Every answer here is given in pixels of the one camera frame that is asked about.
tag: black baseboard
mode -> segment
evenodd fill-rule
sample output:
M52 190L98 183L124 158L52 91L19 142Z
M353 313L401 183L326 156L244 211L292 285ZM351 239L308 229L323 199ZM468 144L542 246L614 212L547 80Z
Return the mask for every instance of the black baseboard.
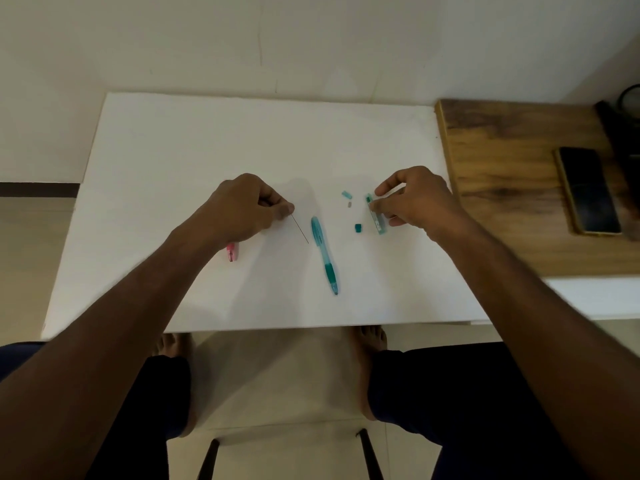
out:
M0 182L0 197L76 198L80 184Z

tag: white wall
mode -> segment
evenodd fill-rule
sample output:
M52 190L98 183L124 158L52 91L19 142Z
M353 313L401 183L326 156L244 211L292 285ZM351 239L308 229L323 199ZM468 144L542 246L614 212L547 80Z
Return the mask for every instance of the white wall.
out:
M592 103L640 79L638 20L640 0L0 0L0 181L81 181L108 89Z

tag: hand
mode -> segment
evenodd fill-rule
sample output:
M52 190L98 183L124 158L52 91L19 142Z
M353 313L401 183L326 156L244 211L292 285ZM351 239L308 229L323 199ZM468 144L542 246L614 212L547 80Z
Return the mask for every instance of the hand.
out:
M180 231L188 239L217 248L217 252L231 242L245 241L268 229L274 220L283 220L293 210L293 204L260 177L244 173L222 182Z
M473 222L449 192L443 177L427 167L398 170L382 182L375 193L382 196L400 184L406 185L369 205L373 211L389 218L390 226L411 224L424 229L437 241L443 231Z

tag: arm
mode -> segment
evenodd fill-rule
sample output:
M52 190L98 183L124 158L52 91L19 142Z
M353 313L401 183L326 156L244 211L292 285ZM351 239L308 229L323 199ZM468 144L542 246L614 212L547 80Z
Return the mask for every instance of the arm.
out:
M254 175L220 184L145 261L0 383L2 478L84 478L203 266L293 205Z
M372 209L421 227L449 254L575 458L598 478L638 478L640 359L580 315L462 209L425 167L400 170Z

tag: pink object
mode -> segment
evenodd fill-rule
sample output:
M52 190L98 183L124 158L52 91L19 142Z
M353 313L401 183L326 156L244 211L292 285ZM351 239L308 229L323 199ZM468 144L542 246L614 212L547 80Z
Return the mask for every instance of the pink object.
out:
M238 242L232 242L227 246L227 257L229 258L229 262L238 260L238 248L240 244Z

